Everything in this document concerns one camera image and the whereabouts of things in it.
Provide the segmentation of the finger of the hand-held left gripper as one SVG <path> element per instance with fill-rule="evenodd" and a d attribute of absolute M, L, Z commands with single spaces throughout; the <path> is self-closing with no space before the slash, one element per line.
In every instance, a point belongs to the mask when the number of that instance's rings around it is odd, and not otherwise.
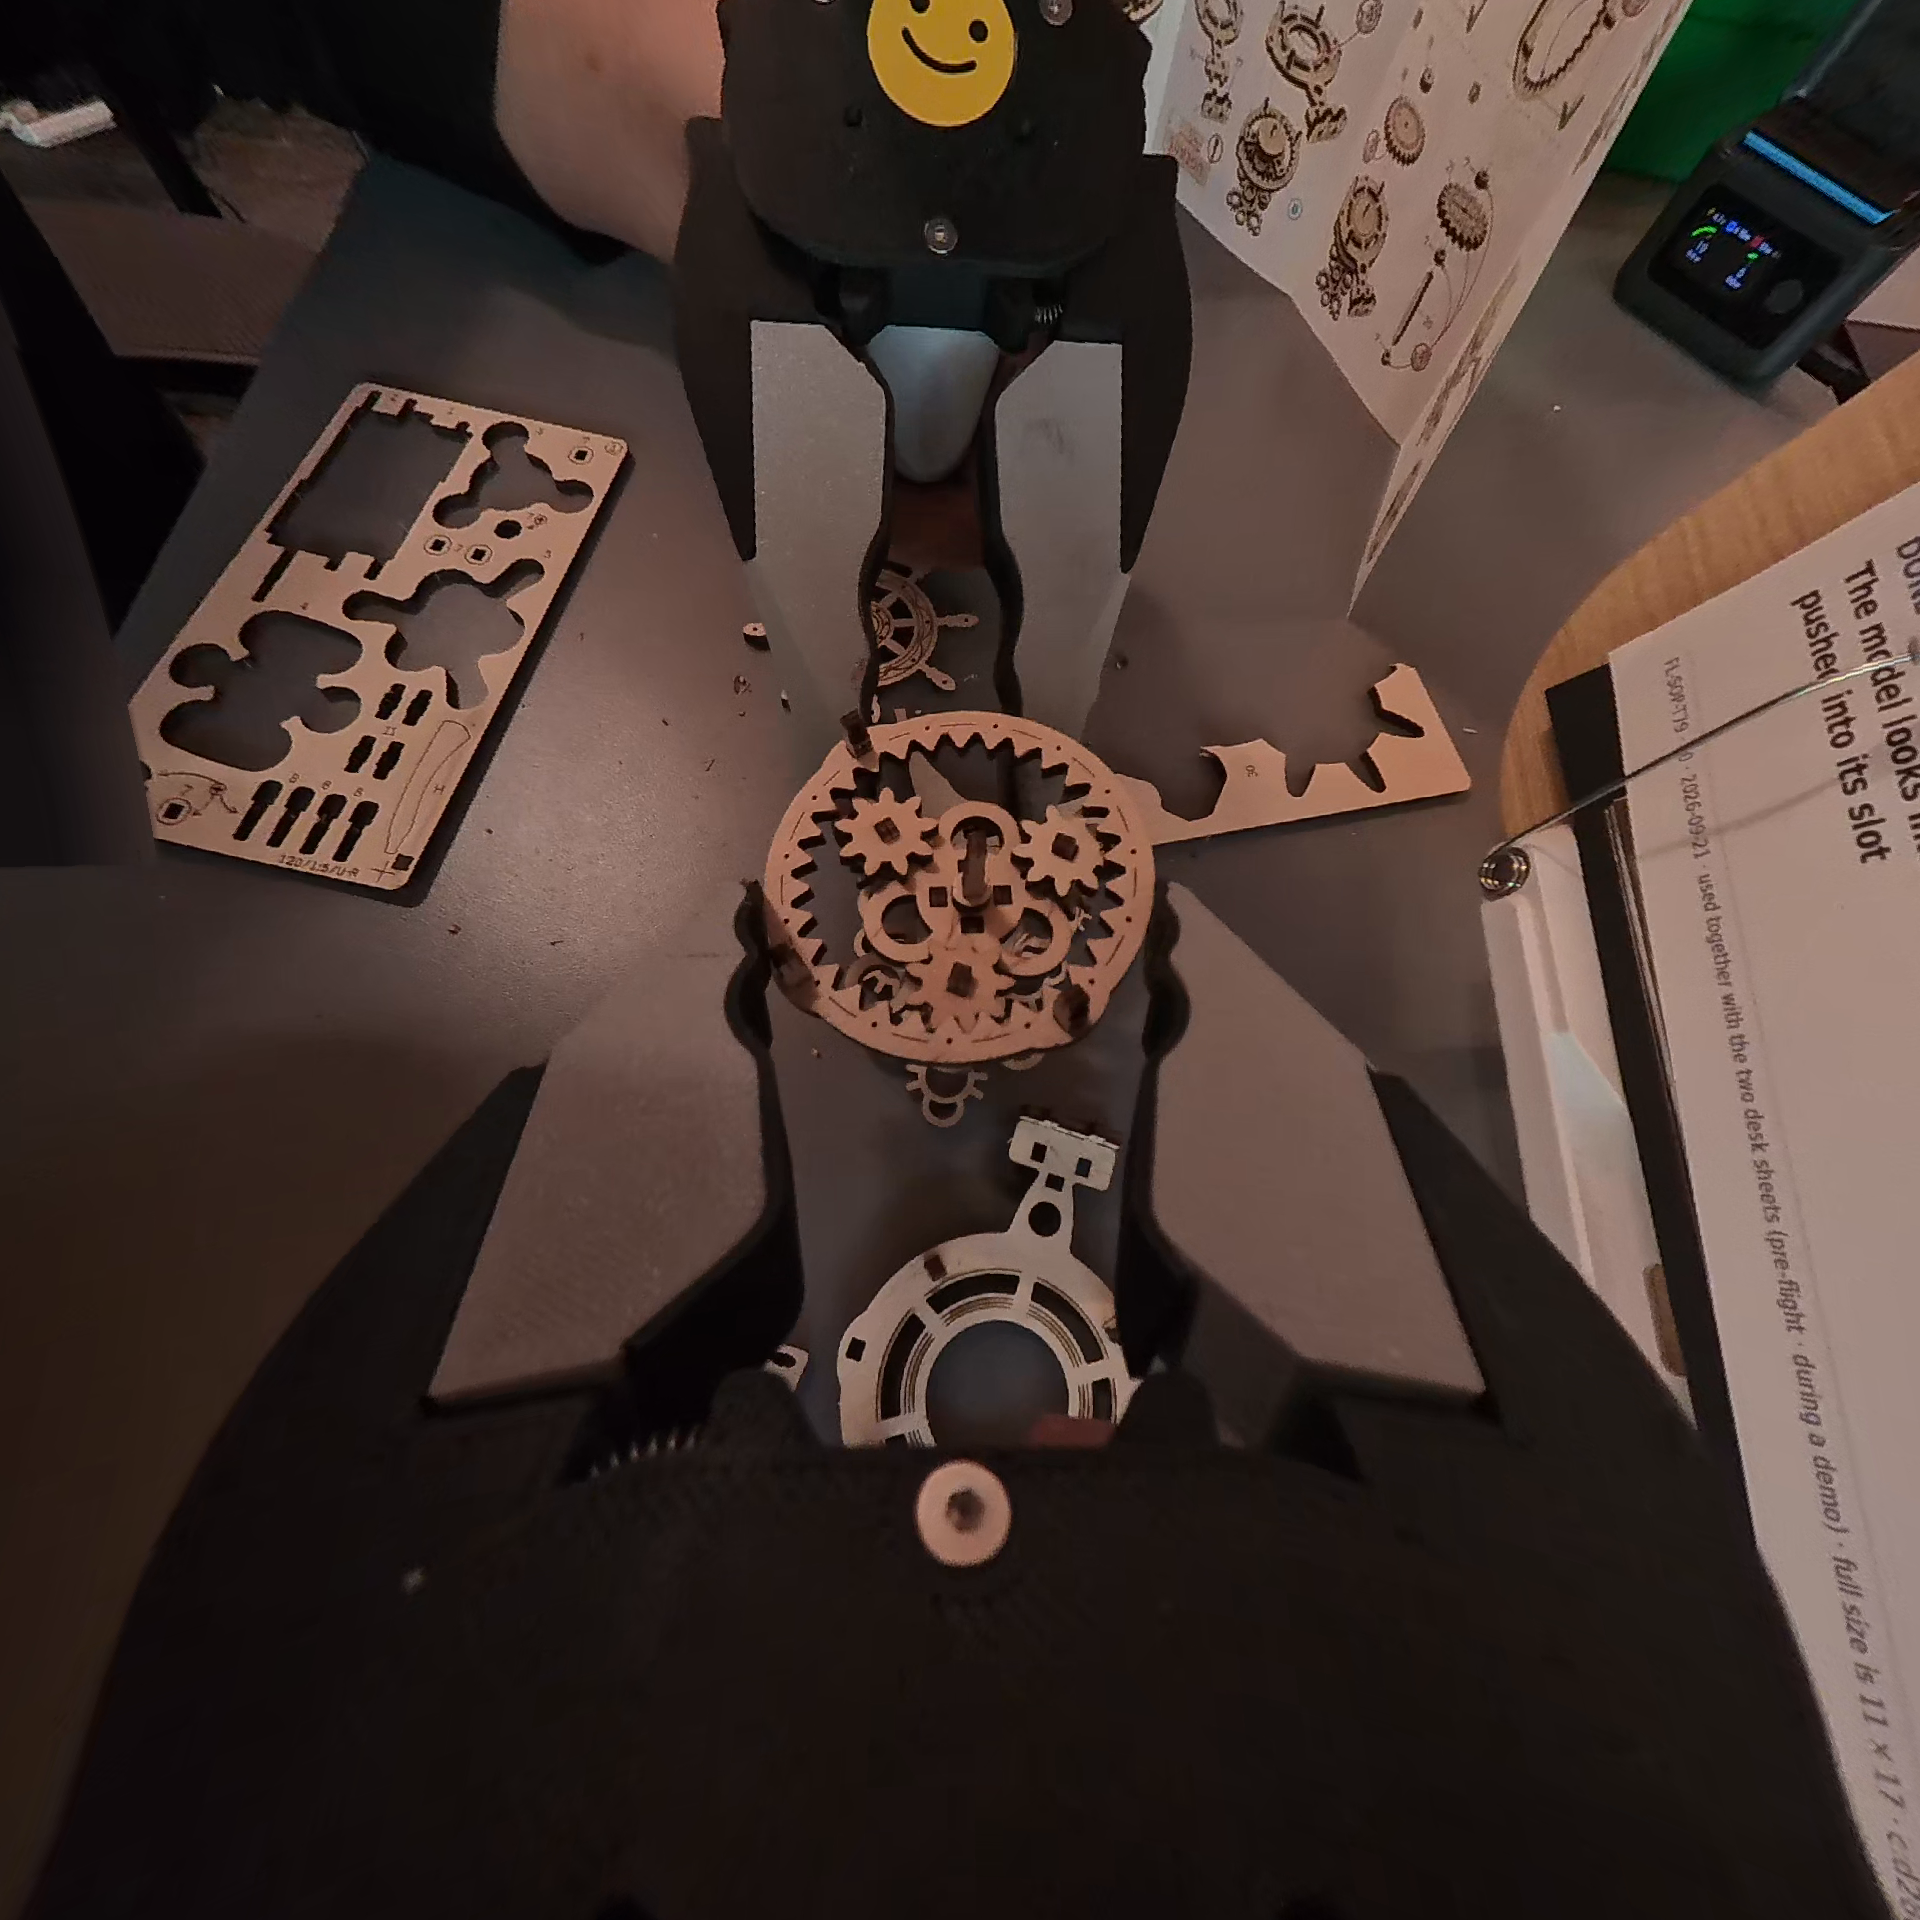
<path fill-rule="evenodd" d="M 1001 388 L 992 478 L 1019 588 L 1019 708 L 1039 722 L 1083 722 L 1126 597 L 1115 343 L 1051 343 Z"/>
<path fill-rule="evenodd" d="M 753 321 L 753 481 L 753 592 L 808 751 L 826 754 L 871 673 L 891 484 L 890 396 L 829 326 Z"/>

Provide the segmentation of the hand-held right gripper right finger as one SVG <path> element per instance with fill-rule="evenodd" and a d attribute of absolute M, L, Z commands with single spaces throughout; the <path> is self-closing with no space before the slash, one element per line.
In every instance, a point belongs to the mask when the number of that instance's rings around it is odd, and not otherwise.
<path fill-rule="evenodd" d="M 1317 1385 L 1477 1400 L 1365 1056 L 1179 882 L 1144 967 L 1115 1256 L 1135 1365 L 1182 1367 L 1223 1423 L 1287 1423 Z"/>

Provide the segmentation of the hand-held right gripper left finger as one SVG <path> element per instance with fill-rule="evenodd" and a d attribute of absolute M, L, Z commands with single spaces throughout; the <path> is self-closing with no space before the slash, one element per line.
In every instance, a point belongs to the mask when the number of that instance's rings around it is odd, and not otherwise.
<path fill-rule="evenodd" d="M 791 1338 L 801 1230 L 760 885 L 647 951 L 555 1045 L 453 1318 L 438 1402 L 618 1385 L 699 1418 Z"/>

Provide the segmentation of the round wooden frame part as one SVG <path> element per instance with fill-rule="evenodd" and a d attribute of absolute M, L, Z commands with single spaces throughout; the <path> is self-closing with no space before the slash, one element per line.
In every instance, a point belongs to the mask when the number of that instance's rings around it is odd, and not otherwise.
<path fill-rule="evenodd" d="M 1031 1176 L 1014 1222 L 915 1255 L 845 1335 L 848 1446 L 1016 1446 L 1050 1412 L 1114 1423 L 1135 1396 L 1114 1296 L 1073 1253 L 1073 1199 L 1110 1189 L 1115 1144 L 1022 1117 L 1010 1159 Z"/>

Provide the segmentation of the wooden gear model assembly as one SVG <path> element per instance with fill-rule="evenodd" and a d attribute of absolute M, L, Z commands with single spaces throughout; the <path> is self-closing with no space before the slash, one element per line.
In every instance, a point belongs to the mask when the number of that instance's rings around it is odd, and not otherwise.
<path fill-rule="evenodd" d="M 765 873 L 787 996 L 963 1087 L 1090 1033 L 1155 893 L 1122 780 L 1073 735 L 1000 711 L 851 726 Z"/>

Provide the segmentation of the paper instruction leaflet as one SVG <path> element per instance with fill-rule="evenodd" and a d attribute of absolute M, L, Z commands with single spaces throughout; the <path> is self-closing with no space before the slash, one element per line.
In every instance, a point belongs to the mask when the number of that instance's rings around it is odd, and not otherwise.
<path fill-rule="evenodd" d="M 1686 2 L 1144 5 L 1147 145 L 1395 445 L 1377 566 Z"/>

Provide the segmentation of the wooden ship wheel part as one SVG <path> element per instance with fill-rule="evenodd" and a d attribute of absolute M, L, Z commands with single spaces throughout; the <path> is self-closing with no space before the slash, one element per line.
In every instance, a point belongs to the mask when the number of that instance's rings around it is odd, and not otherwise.
<path fill-rule="evenodd" d="M 875 575 L 871 625 L 880 687 L 927 681 L 941 693 L 957 693 L 957 677 L 941 666 L 941 645 L 949 632 L 973 632 L 979 615 L 943 609 L 920 570 L 887 559 Z"/>

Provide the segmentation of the jagged wooden sheet strip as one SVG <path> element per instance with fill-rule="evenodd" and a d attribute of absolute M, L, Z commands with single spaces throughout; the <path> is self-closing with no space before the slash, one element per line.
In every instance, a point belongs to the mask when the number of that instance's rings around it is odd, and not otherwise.
<path fill-rule="evenodd" d="M 1398 662 L 1369 694 L 1382 720 L 1377 735 L 1357 758 L 1314 764 L 1302 792 L 1290 790 L 1287 757 L 1264 738 L 1206 748 L 1223 773 L 1223 786 L 1211 810 L 1200 818 L 1168 810 L 1160 788 L 1145 780 L 1120 774 L 1118 781 L 1135 792 L 1135 810 L 1157 847 L 1448 798 L 1473 786 L 1413 664 Z"/>

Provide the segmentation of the punched-out wooden part sheet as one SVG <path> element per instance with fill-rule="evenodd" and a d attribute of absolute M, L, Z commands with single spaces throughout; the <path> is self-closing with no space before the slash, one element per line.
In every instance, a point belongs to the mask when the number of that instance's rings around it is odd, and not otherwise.
<path fill-rule="evenodd" d="M 398 890 L 629 445 L 367 382 L 128 706 L 163 842 Z"/>

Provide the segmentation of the printed task sheet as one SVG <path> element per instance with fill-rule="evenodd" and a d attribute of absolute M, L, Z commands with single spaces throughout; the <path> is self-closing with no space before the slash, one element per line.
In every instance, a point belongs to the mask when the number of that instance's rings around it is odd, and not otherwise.
<path fill-rule="evenodd" d="M 1746 1504 L 1917 1914 L 1918 488 L 1613 656 Z"/>

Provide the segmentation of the black device with display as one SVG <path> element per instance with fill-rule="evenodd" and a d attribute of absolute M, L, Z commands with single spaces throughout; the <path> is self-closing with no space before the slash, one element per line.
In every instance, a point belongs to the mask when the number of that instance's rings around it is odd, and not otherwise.
<path fill-rule="evenodd" d="M 1702 365 L 1760 391 L 1913 250 L 1917 39 L 1857 39 L 1681 185 L 1617 301 Z"/>

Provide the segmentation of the green plastic bin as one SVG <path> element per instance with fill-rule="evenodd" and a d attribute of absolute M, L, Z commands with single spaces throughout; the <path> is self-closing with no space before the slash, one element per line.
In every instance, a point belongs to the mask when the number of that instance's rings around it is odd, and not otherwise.
<path fill-rule="evenodd" d="M 1775 108 L 1850 2 L 1695 2 L 1605 160 L 1669 183 Z"/>

